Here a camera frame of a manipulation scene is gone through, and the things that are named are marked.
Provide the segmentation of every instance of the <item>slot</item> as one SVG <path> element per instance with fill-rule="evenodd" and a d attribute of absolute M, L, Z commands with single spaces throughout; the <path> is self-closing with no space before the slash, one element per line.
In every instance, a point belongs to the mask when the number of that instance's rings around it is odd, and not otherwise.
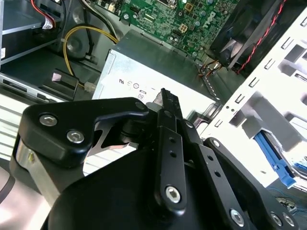
<path fill-rule="evenodd" d="M 12 88 L 14 88 L 14 89 L 16 89 L 16 90 L 19 90 L 19 91 L 22 91 L 22 92 L 27 92 L 27 89 L 26 89 L 26 88 L 24 88 L 24 87 L 22 87 L 22 86 L 20 86 L 20 85 L 17 85 L 17 84 L 15 84 L 15 83 L 13 83 L 13 82 L 10 82 L 10 81 L 8 81 L 8 80 L 3 79 L 3 80 L 2 80 L 2 83 L 5 84 L 5 85 L 7 85 L 7 86 L 10 86 L 10 87 L 12 87 Z"/>

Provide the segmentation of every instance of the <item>black wire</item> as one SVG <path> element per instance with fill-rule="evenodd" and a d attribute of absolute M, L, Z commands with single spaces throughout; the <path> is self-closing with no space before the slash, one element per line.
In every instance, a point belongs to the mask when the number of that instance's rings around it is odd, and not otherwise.
<path fill-rule="evenodd" d="M 64 27 L 65 27 L 65 24 L 66 24 L 66 16 L 67 16 L 67 11 L 66 11 L 66 6 L 65 6 L 65 3 L 64 3 L 64 0 L 60 0 L 60 2 L 61 2 L 61 5 L 62 5 L 62 7 L 63 7 L 63 17 L 64 17 L 64 19 L 63 19 L 62 28 L 61 28 L 60 31 L 58 32 L 58 35 L 59 35 L 60 33 L 62 33 L 63 30 L 64 30 Z"/>
<path fill-rule="evenodd" d="M 86 9 L 83 9 L 83 16 L 84 16 L 84 22 L 86 25 L 88 25 L 88 20 L 87 20 L 87 12 Z M 91 32 L 89 29 L 86 29 L 86 33 L 87 33 L 87 37 L 88 37 L 88 45 L 89 45 L 89 49 L 88 52 L 85 55 L 92 55 L 93 49 L 94 49 L 94 45 L 95 43 L 93 42 L 93 38 L 91 35 Z"/>
<path fill-rule="evenodd" d="M 98 18 L 99 20 L 101 20 L 107 27 L 107 29 L 109 30 L 110 34 L 116 38 L 116 35 L 114 34 L 111 26 L 107 23 L 107 21 L 101 17 L 99 14 L 95 13 L 94 11 L 92 11 L 90 8 L 88 8 L 83 2 L 82 0 L 79 0 L 80 4 L 87 10 L 89 11 L 92 15 L 94 15 L 96 18 Z"/>

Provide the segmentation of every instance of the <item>cable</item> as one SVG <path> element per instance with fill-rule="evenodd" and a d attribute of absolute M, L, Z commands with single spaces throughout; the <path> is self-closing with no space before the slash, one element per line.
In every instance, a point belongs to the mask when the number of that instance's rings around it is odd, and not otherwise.
<path fill-rule="evenodd" d="M 67 11 L 66 11 L 64 0 L 60 0 L 60 2 L 61 2 L 62 7 L 63 7 L 63 24 L 62 24 L 61 29 L 58 32 L 58 35 L 63 32 L 65 24 L 66 24 L 66 17 L 67 17 Z"/>
<path fill-rule="evenodd" d="M 280 192 L 284 197 L 289 197 L 289 198 L 292 198 L 294 201 L 297 201 L 298 200 L 298 198 L 297 197 L 295 197 L 295 196 L 291 196 L 291 195 L 286 195 L 286 194 L 284 194 L 282 191 L 280 191 L 279 189 L 277 189 L 277 188 L 272 188 L 272 187 L 267 187 L 267 189 L 272 189 L 272 190 L 276 190 L 276 191 L 278 191 L 278 192 Z"/>
<path fill-rule="evenodd" d="M 273 17 L 272 23 L 270 24 L 270 26 L 267 28 L 267 30 L 265 31 L 264 35 L 259 39 L 259 41 L 254 45 L 253 50 L 251 51 L 251 54 L 249 55 L 249 57 L 247 58 L 246 62 L 241 66 L 241 68 L 237 71 L 237 74 L 239 74 L 242 69 L 244 69 L 244 67 L 250 62 L 251 57 L 254 55 L 257 47 L 260 45 L 260 43 L 263 41 L 263 39 L 268 35 L 269 31 L 271 30 L 272 26 L 276 23 L 276 20 L 278 18 L 278 16 L 281 14 L 282 10 L 283 10 L 283 6 L 284 3 L 287 0 L 283 0 L 283 2 L 281 3 L 279 10 L 277 12 L 277 14 Z"/>
<path fill-rule="evenodd" d="M 98 10 L 92 7 L 90 3 L 88 3 L 86 0 L 79 0 L 79 1 L 85 9 L 87 9 L 92 15 L 97 17 L 99 20 L 101 20 L 106 25 L 107 29 L 109 30 L 110 34 L 113 37 L 115 37 L 116 39 L 118 38 L 116 31 L 108 18 L 106 18 L 102 13 L 100 13 Z"/>
<path fill-rule="evenodd" d="M 97 31 L 97 32 L 100 32 L 101 34 L 105 35 L 107 38 L 109 38 L 111 41 L 113 41 L 115 44 L 118 42 L 118 40 L 110 35 L 109 33 L 101 30 L 101 29 L 98 29 L 97 27 L 94 27 L 92 25 L 78 25 L 74 28 L 72 28 L 71 30 L 68 31 L 68 33 L 66 34 L 65 38 L 64 38 L 64 44 L 63 44 L 63 55 L 64 55 L 64 59 L 65 59 L 65 63 L 66 63 L 66 66 L 67 66 L 67 69 L 69 71 L 69 73 L 72 75 L 72 76 L 75 76 L 71 66 L 70 66 L 70 63 L 68 61 L 68 56 L 67 56 L 67 41 L 69 39 L 69 37 L 76 31 L 80 30 L 80 29 L 90 29 L 90 30 L 94 30 L 94 31 Z"/>
<path fill-rule="evenodd" d="M 294 216 L 296 213 L 298 212 L 304 212 L 307 213 L 306 211 L 302 211 L 300 208 L 297 208 L 296 211 L 292 214 L 292 216 Z"/>
<path fill-rule="evenodd" d="M 83 9 L 83 16 L 84 16 L 84 22 L 86 25 L 89 25 L 88 21 L 87 21 L 87 13 L 86 13 L 86 9 Z M 93 38 L 91 35 L 91 32 L 89 29 L 86 29 L 86 33 L 87 33 L 87 38 L 88 38 L 88 45 L 89 45 L 89 49 L 88 52 L 85 54 L 85 59 L 86 59 L 86 55 L 91 56 L 93 49 L 94 49 L 94 45 L 95 43 L 93 42 Z"/>
<path fill-rule="evenodd" d="M 211 69 L 209 65 L 215 64 L 214 68 Z M 204 76 L 204 72 L 206 69 L 209 69 L 209 72 L 205 75 L 205 77 L 210 76 L 211 74 L 214 74 L 216 71 L 219 71 L 222 68 L 222 64 L 218 62 L 218 60 L 214 60 L 212 62 L 209 62 L 208 64 L 203 64 L 202 67 L 199 69 L 199 77 Z"/>
<path fill-rule="evenodd" d="M 42 11 L 35 5 L 34 0 L 31 0 L 31 4 L 32 4 L 33 8 L 34 8 L 37 12 L 39 12 L 39 13 L 40 13 L 41 15 L 43 15 L 44 17 L 48 18 L 48 19 L 52 22 L 53 27 L 56 28 L 56 22 L 55 22 L 55 20 L 54 20 L 50 15 L 48 15 L 48 14 L 42 12 Z"/>

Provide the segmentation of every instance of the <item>white connector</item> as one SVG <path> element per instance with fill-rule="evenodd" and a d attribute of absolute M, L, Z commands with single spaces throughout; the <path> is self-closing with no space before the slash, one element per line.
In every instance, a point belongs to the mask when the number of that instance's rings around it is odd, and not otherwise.
<path fill-rule="evenodd" d="M 96 85 L 87 81 L 84 84 L 84 90 L 87 91 L 87 92 L 95 92 Z"/>

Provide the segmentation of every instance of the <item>black fan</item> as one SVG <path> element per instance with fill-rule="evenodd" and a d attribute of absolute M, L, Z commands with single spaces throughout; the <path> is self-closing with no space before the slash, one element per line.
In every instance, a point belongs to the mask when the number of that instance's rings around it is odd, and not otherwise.
<path fill-rule="evenodd" d="M 278 14 L 281 5 L 283 11 Z M 229 69 L 238 70 L 253 53 L 242 73 L 248 76 L 305 7 L 304 0 L 240 1 L 211 46 L 212 58 Z M 278 17 L 270 27 L 275 15 Z M 255 50 L 254 46 L 269 27 Z"/>

